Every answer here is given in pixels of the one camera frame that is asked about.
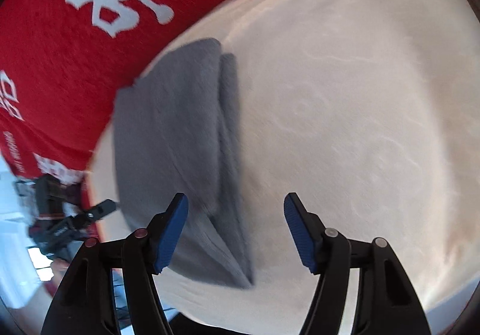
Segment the person's left hand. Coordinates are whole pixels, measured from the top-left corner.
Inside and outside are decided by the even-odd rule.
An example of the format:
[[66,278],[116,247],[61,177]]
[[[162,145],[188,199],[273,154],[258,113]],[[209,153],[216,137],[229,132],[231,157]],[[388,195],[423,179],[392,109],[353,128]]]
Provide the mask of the person's left hand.
[[53,262],[50,264],[50,268],[53,272],[53,277],[51,278],[50,282],[55,287],[55,289],[58,289],[61,281],[64,278],[64,275],[66,274],[66,271],[69,268],[69,265],[69,262],[61,258],[54,259]]

